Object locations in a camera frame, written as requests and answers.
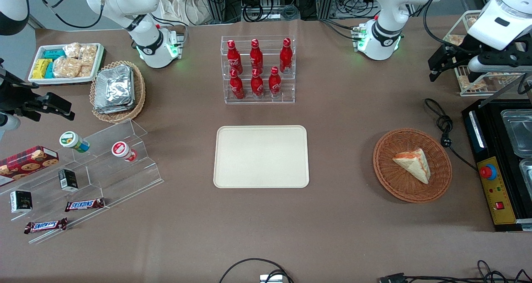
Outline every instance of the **sandwich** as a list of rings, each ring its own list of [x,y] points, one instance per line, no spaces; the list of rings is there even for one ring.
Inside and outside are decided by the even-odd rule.
[[[431,170],[423,149],[401,152],[396,154],[392,160],[416,177],[420,182],[429,184]]]

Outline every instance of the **tabletop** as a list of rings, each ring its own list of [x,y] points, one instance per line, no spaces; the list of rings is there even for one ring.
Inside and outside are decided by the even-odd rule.
[[[458,16],[435,17],[442,37]],[[357,25],[361,20],[344,20]],[[222,35],[293,34],[298,43],[296,102],[224,103]],[[449,190],[427,204],[394,198],[372,166],[387,131],[417,128],[439,139],[436,116],[423,99],[439,101],[454,120],[455,150],[473,161],[460,111],[475,101],[458,95],[452,71],[428,79],[438,43],[411,18],[399,49],[376,62],[319,22],[264,22],[190,28],[181,60],[150,69],[130,48],[126,31],[37,30],[37,46],[98,42],[106,63],[129,60],[146,81],[135,119],[148,135],[148,154],[164,183],[38,245],[0,209],[0,281],[217,282],[234,262],[273,260],[296,282],[374,282],[397,272],[477,276],[476,262],[514,276],[532,266],[532,235],[494,232],[480,179],[450,154]],[[0,153],[33,145],[59,148],[62,132],[82,136],[108,127],[91,114],[89,86],[40,88],[72,102],[74,121],[43,115],[6,132]],[[213,184],[215,139],[221,126],[301,125],[308,132],[310,183],[302,189],[219,189]],[[230,282],[258,282],[273,268],[248,262]]]

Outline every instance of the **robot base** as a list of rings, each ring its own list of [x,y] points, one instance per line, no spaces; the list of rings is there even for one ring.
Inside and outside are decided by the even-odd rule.
[[[359,41],[353,41],[353,47],[355,52],[361,52],[370,59],[374,60],[386,60],[391,57],[393,52],[399,47],[399,37],[395,42],[392,42],[389,46],[382,46],[374,34],[372,33],[372,27],[376,21],[369,20],[367,23],[361,23],[361,29],[365,29],[365,32],[351,31],[351,37],[353,39],[361,39]]]
[[[163,43],[157,48],[154,54],[143,54],[138,48],[140,58],[146,62],[146,65],[152,68],[166,67],[173,60],[181,57],[182,46],[176,46],[182,41],[178,41],[175,31],[168,31],[165,28],[159,29],[163,34]]]

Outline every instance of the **red emergency stop button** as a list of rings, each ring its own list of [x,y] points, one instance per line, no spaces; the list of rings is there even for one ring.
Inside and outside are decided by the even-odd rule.
[[[488,180],[493,180],[497,177],[497,169],[492,164],[487,164],[478,170],[480,177],[486,178]]]

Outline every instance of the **coca-cola bottle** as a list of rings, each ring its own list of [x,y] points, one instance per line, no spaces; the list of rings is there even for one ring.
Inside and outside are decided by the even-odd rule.
[[[253,98],[262,99],[264,98],[264,89],[262,87],[261,74],[258,69],[251,70],[251,91],[253,91]]]
[[[272,98],[279,98],[281,96],[281,76],[277,67],[271,68],[270,78],[268,79],[270,86],[270,96]]]
[[[292,48],[290,47],[290,38],[285,38],[283,40],[283,49],[281,49],[281,54],[279,55],[281,63],[279,64],[279,69],[281,73],[289,74],[292,72]]]
[[[229,65],[231,69],[235,69],[238,72],[238,75],[241,75],[243,71],[242,61],[240,59],[240,53],[234,46],[234,41],[227,41],[227,47],[229,48],[229,50],[227,51],[227,60],[229,61]]]
[[[231,80],[229,81],[229,84],[231,85],[231,91],[233,92],[234,97],[241,101],[244,99],[244,97],[246,97],[244,88],[242,86],[242,80],[240,77],[238,77],[237,71],[235,69],[231,69],[229,74],[231,76]]]
[[[259,74],[262,74],[262,64],[264,60],[262,59],[262,52],[259,48],[259,41],[257,39],[251,40],[251,52],[249,53],[249,58],[251,59],[251,68],[257,69]]]

